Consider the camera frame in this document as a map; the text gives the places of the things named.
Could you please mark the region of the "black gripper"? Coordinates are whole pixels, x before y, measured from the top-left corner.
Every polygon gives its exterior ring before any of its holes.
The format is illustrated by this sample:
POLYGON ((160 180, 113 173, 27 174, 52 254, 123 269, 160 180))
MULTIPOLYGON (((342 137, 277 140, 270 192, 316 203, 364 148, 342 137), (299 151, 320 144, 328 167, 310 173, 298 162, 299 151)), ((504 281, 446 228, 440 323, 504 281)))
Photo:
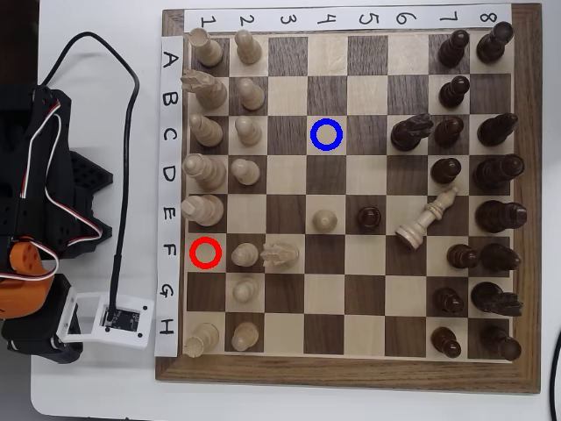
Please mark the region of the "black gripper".
POLYGON ((83 343, 65 344, 56 334, 70 287, 65 275, 56 275, 46 301, 38 311, 23 318, 5 321, 2 336, 7 340, 7 349, 43 357, 59 364, 78 360, 83 351, 83 343))

